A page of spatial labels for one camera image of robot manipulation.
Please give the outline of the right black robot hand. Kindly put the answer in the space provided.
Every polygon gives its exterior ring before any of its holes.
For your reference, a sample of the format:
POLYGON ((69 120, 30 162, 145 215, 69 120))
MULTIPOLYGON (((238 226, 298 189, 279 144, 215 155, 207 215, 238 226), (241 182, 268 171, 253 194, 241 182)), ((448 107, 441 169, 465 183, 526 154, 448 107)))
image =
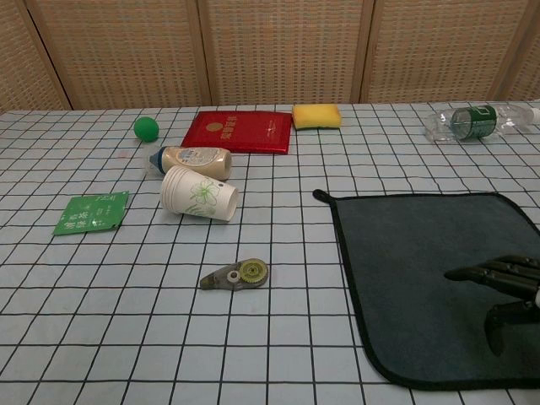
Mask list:
POLYGON ((471 281, 518 299, 494 305, 483 322, 489 348, 496 356, 505 350, 503 328, 539 322, 539 260, 525 256, 501 256, 475 266, 444 273, 451 281, 471 281))

